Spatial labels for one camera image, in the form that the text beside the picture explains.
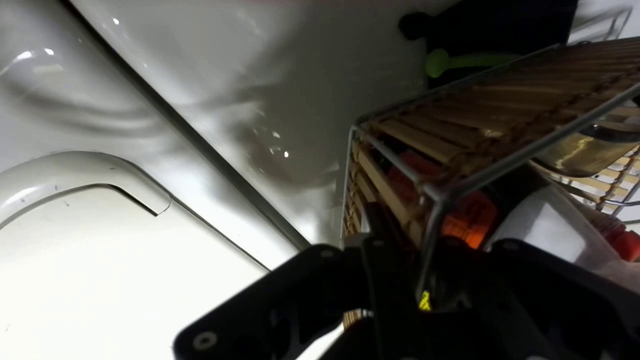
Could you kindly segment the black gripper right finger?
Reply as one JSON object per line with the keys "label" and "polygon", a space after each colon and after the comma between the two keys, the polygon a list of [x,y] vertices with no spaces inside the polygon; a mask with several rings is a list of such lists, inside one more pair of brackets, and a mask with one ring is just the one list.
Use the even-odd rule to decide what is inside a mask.
{"label": "black gripper right finger", "polygon": [[430,267],[435,360],[640,360],[640,296],[521,239],[449,239]]}

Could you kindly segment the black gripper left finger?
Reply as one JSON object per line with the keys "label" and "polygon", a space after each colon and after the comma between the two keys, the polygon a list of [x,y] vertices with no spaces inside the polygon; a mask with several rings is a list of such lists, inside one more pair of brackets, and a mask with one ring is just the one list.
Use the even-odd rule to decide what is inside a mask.
{"label": "black gripper left finger", "polygon": [[310,245],[174,337],[175,360],[296,360],[348,309],[366,308],[358,248]]}

